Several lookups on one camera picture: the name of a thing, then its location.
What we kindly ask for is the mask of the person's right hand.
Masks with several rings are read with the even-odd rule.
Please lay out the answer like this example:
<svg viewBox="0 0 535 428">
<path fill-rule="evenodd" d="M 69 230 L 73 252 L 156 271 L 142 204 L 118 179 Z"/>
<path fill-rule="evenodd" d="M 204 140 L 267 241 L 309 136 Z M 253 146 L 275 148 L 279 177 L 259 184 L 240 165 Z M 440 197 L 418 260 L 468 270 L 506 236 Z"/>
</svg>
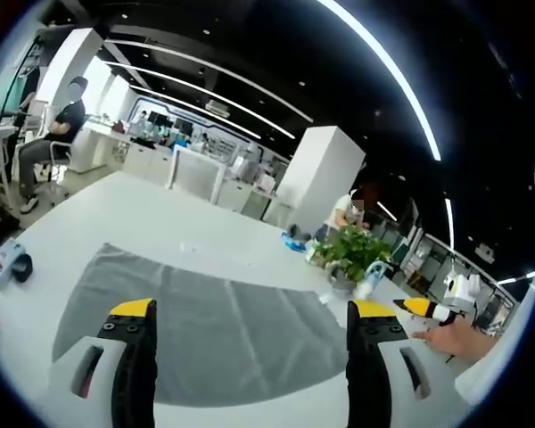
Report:
<svg viewBox="0 0 535 428">
<path fill-rule="evenodd" d="M 421 332 L 412 333 L 412 337 L 425 342 L 437 352 L 459 356 L 465 350 L 464 337 L 469 329 L 463 317 L 457 317 L 453 323 L 436 325 Z"/>
</svg>

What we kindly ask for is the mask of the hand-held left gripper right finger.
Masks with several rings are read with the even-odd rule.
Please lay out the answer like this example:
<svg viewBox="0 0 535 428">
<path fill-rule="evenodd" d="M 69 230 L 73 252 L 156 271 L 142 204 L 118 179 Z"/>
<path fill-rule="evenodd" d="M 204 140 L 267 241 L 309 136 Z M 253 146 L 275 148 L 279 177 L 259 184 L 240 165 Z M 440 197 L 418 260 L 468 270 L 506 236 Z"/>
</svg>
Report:
<svg viewBox="0 0 535 428">
<path fill-rule="evenodd" d="M 349 427 L 432 427 L 433 385 L 416 346 L 388 307 L 347 305 Z"/>
</svg>

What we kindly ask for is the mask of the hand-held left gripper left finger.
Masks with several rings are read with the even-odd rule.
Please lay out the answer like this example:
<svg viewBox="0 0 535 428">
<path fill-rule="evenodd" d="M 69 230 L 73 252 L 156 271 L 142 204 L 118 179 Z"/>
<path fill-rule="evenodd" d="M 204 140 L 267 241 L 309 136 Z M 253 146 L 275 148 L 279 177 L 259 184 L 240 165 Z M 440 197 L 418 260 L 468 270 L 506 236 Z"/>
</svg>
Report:
<svg viewBox="0 0 535 428">
<path fill-rule="evenodd" d="M 157 302 L 130 300 L 111 311 L 51 367 L 52 427 L 153 427 Z"/>
</svg>

